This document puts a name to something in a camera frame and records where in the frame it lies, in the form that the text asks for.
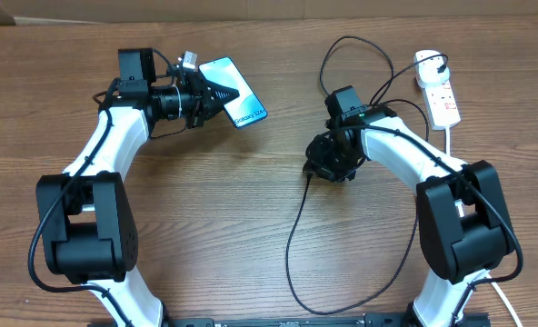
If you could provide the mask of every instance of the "wooden tabletop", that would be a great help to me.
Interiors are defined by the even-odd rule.
[[[36,288],[26,255],[38,223],[35,184],[81,152],[97,124],[91,95],[118,76],[117,49],[129,47],[155,47],[170,58],[190,50],[201,63],[229,55],[269,113],[243,130],[219,114],[204,128],[140,149],[125,188],[139,231],[138,266],[152,292],[175,318],[311,316],[289,291],[284,249],[302,198],[304,150],[328,116],[318,69],[341,35],[376,42],[399,69],[421,49],[450,56],[463,118],[453,129],[453,155],[498,170],[525,255],[522,275],[501,286],[523,324],[538,326],[538,16],[0,27],[0,326],[109,318],[89,293]],[[367,102],[388,75],[371,47],[348,41],[324,80],[329,90],[353,85]],[[423,104],[413,78],[411,71],[397,79],[386,98]],[[412,107],[393,109],[423,134]],[[159,123],[156,131],[178,127]],[[432,132],[431,143],[443,148],[443,133]],[[366,163],[350,183],[314,180],[291,249],[301,298],[316,310],[335,309],[384,285],[408,242],[413,200],[378,163]],[[514,265],[510,255],[492,274]],[[47,270],[42,251],[36,268],[45,281],[68,284]],[[428,269],[417,236],[396,283],[344,314],[404,311]],[[494,326],[512,324],[488,285],[468,310],[489,312]]]

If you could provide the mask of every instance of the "wooden table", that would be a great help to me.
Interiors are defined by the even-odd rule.
[[[139,151],[125,187],[147,284],[175,318],[310,316],[290,294],[284,248],[304,188],[304,150],[327,118],[317,72],[329,45],[346,34],[375,41],[397,68],[421,49],[450,55],[463,118],[453,155],[485,159],[499,172],[525,253],[522,275],[502,287],[524,325],[538,326],[538,16],[0,27],[0,326],[109,318],[89,293],[51,294],[31,282],[35,184],[71,163],[95,129],[91,95],[118,75],[117,49],[149,46],[171,58],[191,50],[201,63],[230,55],[269,116],[237,131],[219,114]],[[372,48],[347,42],[324,80],[330,90],[352,84],[366,102],[388,75]],[[422,104],[413,77],[396,80],[387,98]],[[412,107],[393,108],[423,133]],[[160,123],[157,132],[178,126]],[[443,134],[433,132],[431,143],[443,148]],[[378,163],[365,164],[351,183],[314,181],[291,252],[300,296],[326,310],[375,292],[394,273],[413,220],[413,196]],[[493,274],[514,265],[510,255]],[[36,267],[45,281],[66,284],[48,272],[42,251]],[[417,237],[396,283],[345,314],[403,311],[427,271]],[[491,286],[468,309],[511,325]]]

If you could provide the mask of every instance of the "wood surface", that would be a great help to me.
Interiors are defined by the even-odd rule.
[[[379,44],[397,68],[421,49],[450,55],[463,118],[453,155],[487,160],[499,172],[525,255],[522,275],[502,288],[523,324],[538,326],[538,16],[0,27],[0,326],[109,319],[91,294],[47,293],[29,279],[35,184],[83,149],[97,123],[91,95],[118,75],[117,49],[149,46],[170,58],[190,50],[201,63],[231,56],[269,116],[236,130],[219,114],[140,149],[125,188],[144,279],[175,318],[310,316],[290,294],[284,249],[302,198],[304,150],[327,118],[317,72],[330,44],[347,34]],[[349,41],[324,80],[329,90],[353,85],[367,102],[388,76],[379,54]],[[386,98],[423,104],[413,78],[400,77]],[[423,133],[413,108],[393,109]],[[156,131],[178,127],[159,123]],[[431,143],[443,148],[443,133],[432,132]],[[366,163],[351,183],[314,180],[291,249],[301,298],[328,310],[377,291],[394,273],[413,220],[413,195],[378,163]],[[511,255],[493,275],[514,265]],[[45,281],[67,284],[47,270],[42,251],[36,268]],[[417,235],[396,283],[344,314],[405,310],[427,271]],[[494,326],[512,324],[489,285],[468,310],[489,312]]]

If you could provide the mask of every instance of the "phone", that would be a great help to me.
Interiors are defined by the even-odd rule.
[[[225,57],[201,64],[198,69],[206,80],[239,91],[238,98],[224,105],[224,110],[233,121],[234,127],[242,128],[257,123],[267,116],[267,111],[236,69],[231,58]]]

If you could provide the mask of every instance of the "wood grain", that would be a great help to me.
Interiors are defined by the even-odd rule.
[[[146,282],[175,318],[308,316],[287,287],[284,247],[304,188],[304,149],[327,117],[317,70],[331,42],[346,34],[375,41],[396,67],[420,49],[450,55],[463,117],[453,154],[497,167],[526,261],[523,274],[502,287],[524,325],[538,326],[538,16],[1,27],[0,326],[109,318],[91,294],[37,289],[26,253],[37,180],[61,172],[95,129],[90,97],[118,75],[117,49],[143,46],[172,58],[191,50],[200,62],[230,55],[269,112],[241,131],[219,114],[140,150],[125,187]],[[352,84],[367,101],[388,74],[380,55],[348,42],[324,80],[330,90]],[[423,103],[413,72],[393,83],[393,97]],[[423,133],[415,110],[394,109]],[[160,123],[157,132],[177,127]],[[433,132],[431,142],[443,147],[443,134]],[[404,253],[413,214],[413,196],[378,163],[365,164],[351,183],[312,182],[291,252],[302,299],[327,310],[375,292]],[[493,274],[514,265],[510,256]],[[66,284],[47,271],[42,253],[36,266],[44,280]],[[403,311],[427,270],[415,242],[395,285],[345,314]],[[511,324],[489,286],[468,308],[489,312],[494,326]]]

